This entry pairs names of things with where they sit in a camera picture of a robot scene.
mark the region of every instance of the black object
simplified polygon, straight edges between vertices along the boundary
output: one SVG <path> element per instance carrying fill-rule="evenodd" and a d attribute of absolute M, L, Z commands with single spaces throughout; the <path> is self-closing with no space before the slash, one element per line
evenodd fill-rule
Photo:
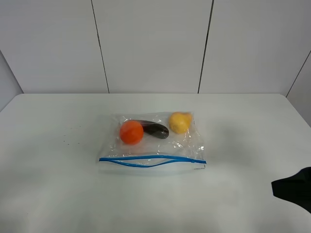
<path fill-rule="evenodd" d="M 164 125 L 148 120 L 136 120 L 136 121 L 138 121 L 142 125 L 142 128 L 144 129 L 145 133 L 150 134 L 154 137 L 165 139 L 170 134 L 169 129 L 166 128 Z"/>
<path fill-rule="evenodd" d="M 272 182 L 273 195 L 295 203 L 311 213 L 311 167 L 296 175 Z"/>

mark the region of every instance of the white wall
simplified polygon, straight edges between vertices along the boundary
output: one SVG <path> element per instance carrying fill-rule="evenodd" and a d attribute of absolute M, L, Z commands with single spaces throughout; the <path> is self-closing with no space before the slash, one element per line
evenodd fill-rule
<path fill-rule="evenodd" d="M 211 0 L 93 0 L 112 93 L 197 93 Z"/>
<path fill-rule="evenodd" d="M 21 93 L 22 90 L 0 51 L 0 111 Z"/>
<path fill-rule="evenodd" d="M 107 92 L 90 0 L 1 0 L 0 48 L 25 93 Z"/>
<path fill-rule="evenodd" d="M 215 0 L 200 93 L 286 95 L 311 48 L 310 0 Z"/>
<path fill-rule="evenodd" d="M 311 56 L 302 67 L 287 99 L 311 126 Z"/>

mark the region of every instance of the tabletop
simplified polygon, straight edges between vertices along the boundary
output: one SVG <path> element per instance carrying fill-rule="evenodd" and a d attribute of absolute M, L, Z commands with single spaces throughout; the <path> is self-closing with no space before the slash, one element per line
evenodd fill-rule
<path fill-rule="evenodd" d="M 165 111 L 194 112 L 205 169 L 96 162 L 101 116 Z M 310 142 L 279 94 L 18 95 L 0 112 L 0 232 L 311 232 L 271 188 L 311 165 Z"/>

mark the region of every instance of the wall seam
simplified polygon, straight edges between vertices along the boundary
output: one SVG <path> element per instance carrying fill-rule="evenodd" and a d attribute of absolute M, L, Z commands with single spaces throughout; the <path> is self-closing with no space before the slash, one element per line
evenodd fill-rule
<path fill-rule="evenodd" d="M 103 67 L 104 67 L 104 73 L 105 73 L 105 77 L 106 77 L 107 89 L 108 89 L 108 93 L 110 93 L 110 91 L 109 91 L 109 86 L 108 86 L 108 79 L 107 79 L 107 75 L 106 75 L 105 64 L 104 64 L 104 58 L 103 58 L 103 52 L 102 52 L 101 41 L 100 41 L 100 39 L 99 39 L 99 34 L 98 34 L 98 28 L 97 28 L 97 22 L 96 22 L 96 17 L 95 17 L 95 12 L 94 12 L 93 0 L 91 0 L 91 4 L 92 4 L 92 10 L 93 10 L 94 21 L 95 21 L 95 26 L 96 26 L 96 33 L 97 33 L 98 44 L 99 44 L 99 48 L 100 48 L 100 50 L 101 50 L 101 56 L 102 56 L 102 62 L 103 62 Z"/>
<path fill-rule="evenodd" d="M 0 50 L 0 53 L 1 53 L 1 55 L 2 55 L 2 57 L 3 57 L 3 59 L 4 59 L 4 61 L 5 61 L 6 65 L 9 67 L 9 69 L 10 69 L 10 71 L 11 71 L 11 73 L 12 73 L 12 75 L 13 75 L 13 77 L 14 77 L 15 81 L 16 81 L 16 83 L 18 84 L 18 86 L 19 86 L 19 88 L 20 88 L 20 90 L 21 90 L 22 94 L 24 94 L 23 89 L 21 88 L 21 86 L 20 86 L 19 82 L 17 81 L 17 79 L 16 79 L 16 77 L 15 77 L 15 75 L 14 75 L 14 73 L 13 73 L 13 71 L 12 71 L 11 67 L 9 66 L 8 62 L 6 61 L 5 56 L 3 55 L 3 53 L 2 53 L 2 51 L 1 51 L 1 50 Z"/>
<path fill-rule="evenodd" d="M 203 73 L 203 67 L 204 67 L 204 61 L 205 61 L 205 53 L 206 53 L 206 47 L 207 47 L 207 41 L 208 41 L 208 35 L 209 35 L 210 22 L 212 20 L 213 8 L 214 8 L 214 0 L 212 0 L 212 5 L 210 7 L 207 34 L 206 34 L 206 39 L 205 39 L 205 47 L 204 47 L 202 66 L 201 66 L 201 74 L 200 74 L 200 80 L 199 80 L 199 86 L 198 86 L 198 94 L 200 93 L 201 79 L 202 79 L 202 73 Z"/>
<path fill-rule="evenodd" d="M 300 72 L 301 72 L 301 70 L 302 70 L 302 68 L 303 68 L 303 66 L 305 65 L 305 63 L 306 63 L 308 57 L 310 56 L 310 53 L 311 53 L 311 50 L 310 50 L 309 54 L 307 55 L 307 58 L 306 58 L 305 62 L 302 64 L 302 67 L 300 68 L 300 70 L 299 70 L 299 72 L 298 72 L 298 74 L 297 74 L 297 76 L 296 76 L 296 78 L 295 78 L 295 80 L 294 80 L 294 82 L 293 82 L 293 84 L 292 84 L 290 90 L 287 92 L 286 97 L 288 97 L 288 95 L 289 95 L 289 93 L 290 93 L 292 87 L 294 86 L 294 83 L 296 82 L 296 80 L 297 80 L 297 78 L 298 78 L 298 76 L 299 76 L 299 74 L 300 74 Z"/>

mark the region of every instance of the eggplant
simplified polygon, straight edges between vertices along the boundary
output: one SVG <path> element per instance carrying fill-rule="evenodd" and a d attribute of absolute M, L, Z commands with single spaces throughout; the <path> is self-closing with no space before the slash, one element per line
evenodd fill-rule
<path fill-rule="evenodd" d="M 155 123 L 153 121 L 148 120 L 136 120 L 136 121 L 138 121 L 142 125 L 142 128 L 144 129 L 145 133 L 150 134 L 154 137 L 165 139 L 170 134 L 169 129 L 159 123 Z"/>

